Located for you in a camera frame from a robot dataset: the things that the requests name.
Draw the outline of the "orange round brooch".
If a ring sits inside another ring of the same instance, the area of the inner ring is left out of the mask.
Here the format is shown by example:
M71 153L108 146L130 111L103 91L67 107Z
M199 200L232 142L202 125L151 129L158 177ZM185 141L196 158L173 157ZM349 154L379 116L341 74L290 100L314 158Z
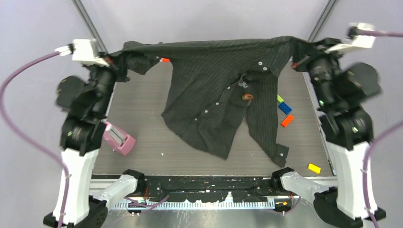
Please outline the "orange round brooch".
M253 99L253 95L252 94L244 94L242 96L242 100L244 101L250 101L251 99Z

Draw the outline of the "black pinstriped shirt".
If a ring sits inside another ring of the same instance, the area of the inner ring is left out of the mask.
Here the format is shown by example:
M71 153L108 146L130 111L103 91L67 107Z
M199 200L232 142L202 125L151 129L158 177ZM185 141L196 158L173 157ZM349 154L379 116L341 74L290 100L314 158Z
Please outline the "black pinstriped shirt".
M166 126L191 147L227 159L243 121L250 136L279 167L288 147L277 143L278 77L290 59L312 43L292 37L124 43L111 54L115 62L144 75L160 58L173 66L162 117ZM246 82L249 87L238 86ZM252 94L250 101L242 100Z

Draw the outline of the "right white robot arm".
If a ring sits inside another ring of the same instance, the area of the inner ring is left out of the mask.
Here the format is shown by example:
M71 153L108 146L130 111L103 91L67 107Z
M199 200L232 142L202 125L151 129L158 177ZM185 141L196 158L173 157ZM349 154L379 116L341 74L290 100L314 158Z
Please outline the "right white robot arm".
M333 165L337 186L328 187L299 175L291 168L272 174L271 188L283 195L293 192L313 204L317 215L338 228L361 228L364 220L377 221L386 212L374 200L369 158L365 151L373 141L373 122L362 108L365 100L378 95L378 73L359 62L347 70L339 67L346 53L372 48L374 36L355 35L349 41L327 40L292 65L309 73L322 115L319 118L326 141L335 146Z

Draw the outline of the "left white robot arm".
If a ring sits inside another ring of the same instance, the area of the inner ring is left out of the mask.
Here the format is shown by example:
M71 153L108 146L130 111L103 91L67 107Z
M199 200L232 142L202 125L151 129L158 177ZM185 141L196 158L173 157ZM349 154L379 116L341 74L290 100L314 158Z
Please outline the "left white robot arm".
M99 228L107 212L120 199L145 193L144 174L134 170L124 171L102 191L89 193L115 83L127 81L125 73L114 65L108 54L102 53L101 58L106 66L89 65L87 81L68 76L58 85L56 103L67 113L59 143L67 170L62 172L56 207L43 219L52 228Z

